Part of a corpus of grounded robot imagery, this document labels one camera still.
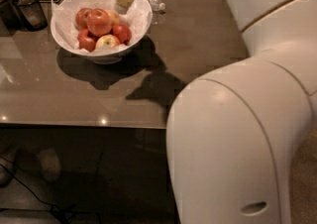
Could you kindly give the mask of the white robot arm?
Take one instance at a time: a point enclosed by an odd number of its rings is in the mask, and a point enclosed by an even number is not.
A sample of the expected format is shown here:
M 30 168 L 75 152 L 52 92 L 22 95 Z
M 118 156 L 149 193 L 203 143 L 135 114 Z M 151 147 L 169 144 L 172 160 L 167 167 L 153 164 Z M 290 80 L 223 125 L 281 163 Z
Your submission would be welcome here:
M 227 0 L 248 58 L 173 99 L 166 151 L 181 224 L 291 224 L 293 156 L 317 117 L 317 0 Z

